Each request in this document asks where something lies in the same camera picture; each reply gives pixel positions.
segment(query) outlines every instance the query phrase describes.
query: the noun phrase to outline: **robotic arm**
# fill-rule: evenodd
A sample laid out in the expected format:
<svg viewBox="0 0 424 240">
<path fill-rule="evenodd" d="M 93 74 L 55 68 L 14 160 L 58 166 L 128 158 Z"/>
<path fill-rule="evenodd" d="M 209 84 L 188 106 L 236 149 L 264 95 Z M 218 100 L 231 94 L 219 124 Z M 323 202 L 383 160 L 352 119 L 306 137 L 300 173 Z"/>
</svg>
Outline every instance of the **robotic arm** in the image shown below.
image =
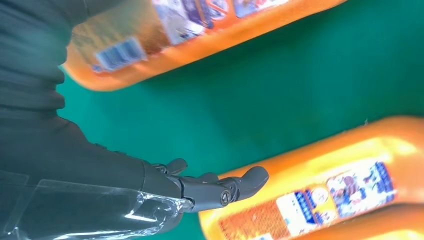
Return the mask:
<svg viewBox="0 0 424 240">
<path fill-rule="evenodd" d="M 253 196 L 268 180 L 178 176 L 87 141 L 56 110 L 72 28 L 122 0 L 0 1 L 0 240 L 125 239 Z"/>
</svg>

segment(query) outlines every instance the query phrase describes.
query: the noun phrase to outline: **black sleeve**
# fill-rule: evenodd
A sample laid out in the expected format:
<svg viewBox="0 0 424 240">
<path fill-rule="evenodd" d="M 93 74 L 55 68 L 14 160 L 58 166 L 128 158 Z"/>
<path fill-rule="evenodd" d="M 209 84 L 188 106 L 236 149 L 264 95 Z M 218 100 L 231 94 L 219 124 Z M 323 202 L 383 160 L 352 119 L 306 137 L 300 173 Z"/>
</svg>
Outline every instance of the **black sleeve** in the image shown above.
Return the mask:
<svg viewBox="0 0 424 240">
<path fill-rule="evenodd" d="M 0 0 L 0 170 L 180 197 L 148 162 L 89 143 L 57 116 L 72 28 L 121 0 Z"/>
</svg>

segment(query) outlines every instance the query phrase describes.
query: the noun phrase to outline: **label image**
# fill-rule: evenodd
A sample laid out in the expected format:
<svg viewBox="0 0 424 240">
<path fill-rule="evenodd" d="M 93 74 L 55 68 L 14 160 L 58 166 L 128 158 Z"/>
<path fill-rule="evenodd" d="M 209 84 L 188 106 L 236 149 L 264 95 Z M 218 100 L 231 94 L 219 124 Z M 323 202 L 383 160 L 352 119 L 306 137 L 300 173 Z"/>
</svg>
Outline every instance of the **label image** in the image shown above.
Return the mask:
<svg viewBox="0 0 424 240">
<path fill-rule="evenodd" d="M 184 43 L 205 31 L 194 0 L 153 0 L 153 5 L 173 45 Z"/>
<path fill-rule="evenodd" d="M 244 18 L 260 10 L 282 5 L 289 0 L 233 0 L 235 14 L 238 18 Z"/>
</svg>

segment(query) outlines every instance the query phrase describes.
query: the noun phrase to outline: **product label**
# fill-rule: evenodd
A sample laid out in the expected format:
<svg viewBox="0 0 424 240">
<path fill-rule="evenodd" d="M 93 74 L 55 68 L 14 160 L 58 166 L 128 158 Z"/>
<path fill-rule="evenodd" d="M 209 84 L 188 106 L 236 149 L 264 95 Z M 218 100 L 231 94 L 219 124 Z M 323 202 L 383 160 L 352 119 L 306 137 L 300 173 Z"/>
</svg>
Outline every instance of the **product label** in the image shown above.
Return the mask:
<svg viewBox="0 0 424 240">
<path fill-rule="evenodd" d="M 383 162 L 355 169 L 267 201 L 219 222 L 227 240 L 281 240 L 355 217 L 392 202 L 395 191 Z"/>
</svg>

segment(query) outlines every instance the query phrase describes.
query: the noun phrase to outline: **orange detergent bottle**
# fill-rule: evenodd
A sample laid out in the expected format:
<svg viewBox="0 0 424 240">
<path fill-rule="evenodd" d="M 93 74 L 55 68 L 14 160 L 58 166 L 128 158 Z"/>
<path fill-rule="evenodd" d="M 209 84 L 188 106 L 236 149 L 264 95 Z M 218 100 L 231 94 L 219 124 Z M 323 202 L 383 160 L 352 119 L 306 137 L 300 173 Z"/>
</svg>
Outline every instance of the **orange detergent bottle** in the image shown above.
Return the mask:
<svg viewBox="0 0 424 240">
<path fill-rule="evenodd" d="M 201 227 L 208 240 L 424 240 L 423 150 L 424 119 L 341 133 L 257 163 L 263 189 L 201 212 Z"/>
<path fill-rule="evenodd" d="M 192 63 L 345 0 L 125 0 L 78 25 L 64 69 L 112 91 Z"/>
</svg>

